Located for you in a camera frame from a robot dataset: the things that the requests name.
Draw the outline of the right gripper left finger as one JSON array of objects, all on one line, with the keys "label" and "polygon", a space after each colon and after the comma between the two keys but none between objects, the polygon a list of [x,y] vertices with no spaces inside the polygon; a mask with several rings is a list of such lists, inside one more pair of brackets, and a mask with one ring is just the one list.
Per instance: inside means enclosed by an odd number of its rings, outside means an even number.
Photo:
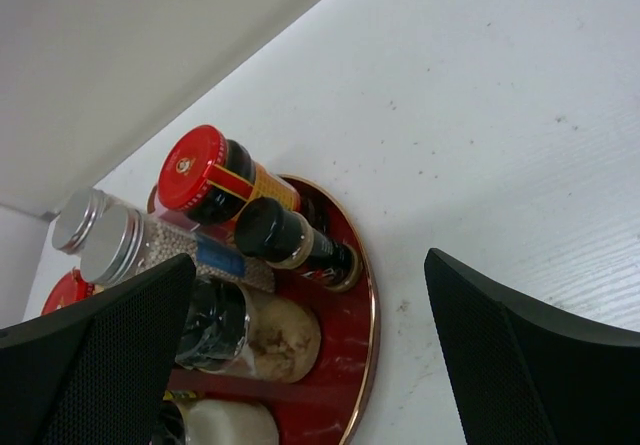
[{"label": "right gripper left finger", "polygon": [[2,329],[2,443],[148,443],[194,279],[194,262],[180,254]]}]

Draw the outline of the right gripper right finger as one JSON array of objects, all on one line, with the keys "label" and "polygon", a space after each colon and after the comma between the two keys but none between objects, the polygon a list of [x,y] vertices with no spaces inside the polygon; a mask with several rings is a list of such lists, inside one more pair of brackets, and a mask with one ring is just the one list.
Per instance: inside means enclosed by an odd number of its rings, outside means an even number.
[{"label": "right gripper right finger", "polygon": [[546,304],[436,248],[424,272],[467,443],[638,443],[638,333]]}]

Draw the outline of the small yellow liquid bottle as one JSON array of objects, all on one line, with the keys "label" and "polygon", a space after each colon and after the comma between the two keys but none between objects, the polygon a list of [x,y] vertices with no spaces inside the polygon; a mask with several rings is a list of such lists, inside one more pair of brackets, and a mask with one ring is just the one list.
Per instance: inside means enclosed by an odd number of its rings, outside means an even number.
[{"label": "small yellow liquid bottle", "polygon": [[166,390],[164,392],[164,401],[195,401],[202,400],[207,397],[205,392],[194,390]]}]

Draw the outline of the red lid sauce jar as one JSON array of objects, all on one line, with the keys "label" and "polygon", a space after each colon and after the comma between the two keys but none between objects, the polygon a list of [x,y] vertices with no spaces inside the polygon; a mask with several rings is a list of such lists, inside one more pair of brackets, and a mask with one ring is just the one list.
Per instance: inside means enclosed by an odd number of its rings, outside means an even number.
[{"label": "red lid sauce jar", "polygon": [[103,290],[102,286],[86,282],[82,278],[80,271],[77,268],[73,268],[56,283],[45,301],[41,314],[47,315],[99,294]]},{"label": "red lid sauce jar", "polygon": [[247,149],[212,125],[200,125],[182,136],[167,155],[157,180],[156,197],[204,227],[229,231],[246,205],[269,197],[302,214],[325,232],[324,207],[256,162]]}]

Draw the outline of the black cap grinder bottle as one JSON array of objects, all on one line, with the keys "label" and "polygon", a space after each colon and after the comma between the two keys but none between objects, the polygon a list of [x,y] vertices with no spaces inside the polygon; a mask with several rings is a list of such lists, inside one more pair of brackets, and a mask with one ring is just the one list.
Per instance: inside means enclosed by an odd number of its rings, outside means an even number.
[{"label": "black cap grinder bottle", "polygon": [[279,430],[261,404],[226,400],[165,401],[150,444],[278,444]]},{"label": "black cap grinder bottle", "polygon": [[198,276],[175,362],[210,374],[294,383],[321,348],[315,314],[279,295]]}]

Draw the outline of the white lid spice jar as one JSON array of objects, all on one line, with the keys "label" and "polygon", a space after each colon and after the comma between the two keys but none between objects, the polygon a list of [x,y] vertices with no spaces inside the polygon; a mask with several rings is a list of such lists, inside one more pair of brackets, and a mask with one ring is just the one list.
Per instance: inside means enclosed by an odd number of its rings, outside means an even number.
[{"label": "white lid spice jar", "polygon": [[87,282],[111,287],[180,254],[199,274],[275,291],[274,274],[263,262],[124,205],[96,221],[80,254],[80,273]]}]

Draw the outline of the silver lid blue label jar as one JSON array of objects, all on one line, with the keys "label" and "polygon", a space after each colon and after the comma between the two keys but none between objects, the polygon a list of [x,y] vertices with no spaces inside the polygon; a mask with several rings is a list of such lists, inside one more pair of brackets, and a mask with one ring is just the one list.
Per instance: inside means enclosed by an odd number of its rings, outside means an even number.
[{"label": "silver lid blue label jar", "polygon": [[67,255],[79,256],[97,220],[114,205],[126,205],[126,202],[92,187],[76,190],[54,225],[53,248]]}]

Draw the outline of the black cap brown spice bottle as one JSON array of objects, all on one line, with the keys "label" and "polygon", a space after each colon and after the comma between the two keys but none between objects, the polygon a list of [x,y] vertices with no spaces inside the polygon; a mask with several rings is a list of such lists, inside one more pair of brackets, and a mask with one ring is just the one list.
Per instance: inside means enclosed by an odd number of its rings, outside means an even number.
[{"label": "black cap brown spice bottle", "polygon": [[273,198],[258,198],[242,210],[234,241],[242,254],[336,293],[353,288],[362,273],[362,260],[351,245],[317,230],[302,214]]}]

